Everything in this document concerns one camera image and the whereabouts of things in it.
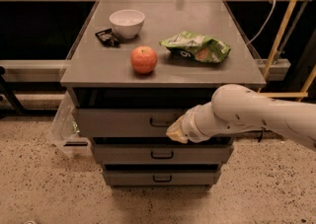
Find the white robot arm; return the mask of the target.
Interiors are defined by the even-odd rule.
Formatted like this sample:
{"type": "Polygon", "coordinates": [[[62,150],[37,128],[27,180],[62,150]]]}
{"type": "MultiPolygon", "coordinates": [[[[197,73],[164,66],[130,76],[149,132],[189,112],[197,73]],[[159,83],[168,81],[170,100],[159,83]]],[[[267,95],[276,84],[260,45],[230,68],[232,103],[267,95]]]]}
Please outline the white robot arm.
{"type": "Polygon", "coordinates": [[[272,99],[241,85],[219,87],[204,105],[186,111],[166,135],[181,143],[267,129],[311,150],[316,147],[316,105],[272,99]]]}

